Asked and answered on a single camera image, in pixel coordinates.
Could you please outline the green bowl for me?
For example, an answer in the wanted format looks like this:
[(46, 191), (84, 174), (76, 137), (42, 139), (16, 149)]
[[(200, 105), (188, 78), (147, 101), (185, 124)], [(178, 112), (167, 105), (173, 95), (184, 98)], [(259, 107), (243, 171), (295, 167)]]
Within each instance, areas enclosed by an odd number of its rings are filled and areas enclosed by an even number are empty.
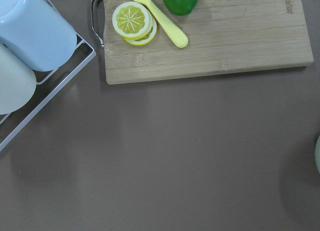
[(315, 164), (318, 173), (320, 173), (320, 136), (317, 138), (314, 149)]

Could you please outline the blue cup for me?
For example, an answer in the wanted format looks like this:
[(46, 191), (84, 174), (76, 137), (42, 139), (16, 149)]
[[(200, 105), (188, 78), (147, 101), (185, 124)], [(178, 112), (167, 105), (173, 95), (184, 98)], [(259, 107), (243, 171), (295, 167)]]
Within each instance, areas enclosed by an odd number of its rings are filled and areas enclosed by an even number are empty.
[(74, 28), (45, 0), (0, 0), (0, 40), (41, 72), (63, 66), (77, 46)]

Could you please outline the lemon slice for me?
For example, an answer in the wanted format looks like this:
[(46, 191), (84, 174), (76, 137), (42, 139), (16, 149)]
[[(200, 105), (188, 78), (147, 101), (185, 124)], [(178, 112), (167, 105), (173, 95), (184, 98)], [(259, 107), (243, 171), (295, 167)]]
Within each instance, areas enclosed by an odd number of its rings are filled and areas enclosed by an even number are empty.
[(133, 39), (128, 39), (128, 38), (125, 38), (123, 37), (122, 39), (127, 43), (127, 44), (130, 44), (132, 46), (144, 46), (144, 45), (147, 45), (149, 44), (156, 36), (157, 34), (157, 31), (158, 31), (158, 25), (157, 25), (157, 22), (156, 20), (152, 17), (152, 27), (149, 31), (149, 33), (140, 38), (140, 39), (137, 39), (137, 40), (133, 40)]
[(150, 12), (135, 1), (118, 5), (113, 11), (111, 20), (114, 30), (129, 40), (143, 38), (151, 31), (153, 25)]

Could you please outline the yellow plastic knife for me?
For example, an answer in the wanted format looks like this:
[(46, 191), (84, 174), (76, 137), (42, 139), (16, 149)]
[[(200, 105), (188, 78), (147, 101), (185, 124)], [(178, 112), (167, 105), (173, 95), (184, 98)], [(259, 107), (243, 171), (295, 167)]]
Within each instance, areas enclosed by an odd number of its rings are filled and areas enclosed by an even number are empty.
[(169, 39), (178, 48), (185, 48), (189, 39), (186, 34), (175, 25), (154, 3), (152, 0), (133, 0), (137, 3), (145, 5), (149, 11), (153, 14), (154, 18), (158, 21), (164, 32)]

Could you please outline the wooden cutting board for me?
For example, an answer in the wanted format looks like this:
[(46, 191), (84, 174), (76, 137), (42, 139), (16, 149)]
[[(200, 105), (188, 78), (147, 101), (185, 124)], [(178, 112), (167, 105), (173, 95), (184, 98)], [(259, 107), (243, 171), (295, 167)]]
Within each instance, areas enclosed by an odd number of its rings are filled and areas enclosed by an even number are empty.
[(305, 67), (314, 57), (301, 0), (198, 0), (185, 16), (152, 0), (188, 37), (176, 47), (161, 27), (147, 45), (126, 43), (103, 0), (106, 81), (110, 85)]

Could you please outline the white cup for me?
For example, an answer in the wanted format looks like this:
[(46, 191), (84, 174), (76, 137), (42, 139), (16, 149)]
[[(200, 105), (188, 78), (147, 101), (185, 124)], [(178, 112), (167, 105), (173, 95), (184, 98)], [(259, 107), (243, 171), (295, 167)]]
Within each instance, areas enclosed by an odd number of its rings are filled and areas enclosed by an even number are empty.
[(37, 86), (34, 72), (3, 44), (0, 45), (0, 114), (23, 107)]

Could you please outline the green lime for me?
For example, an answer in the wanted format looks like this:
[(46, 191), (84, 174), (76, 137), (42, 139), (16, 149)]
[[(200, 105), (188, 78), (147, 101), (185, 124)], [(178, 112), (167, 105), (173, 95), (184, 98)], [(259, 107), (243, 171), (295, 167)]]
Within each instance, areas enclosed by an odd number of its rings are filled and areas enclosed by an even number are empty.
[(189, 15), (196, 7), (198, 0), (162, 0), (166, 8), (174, 15)]

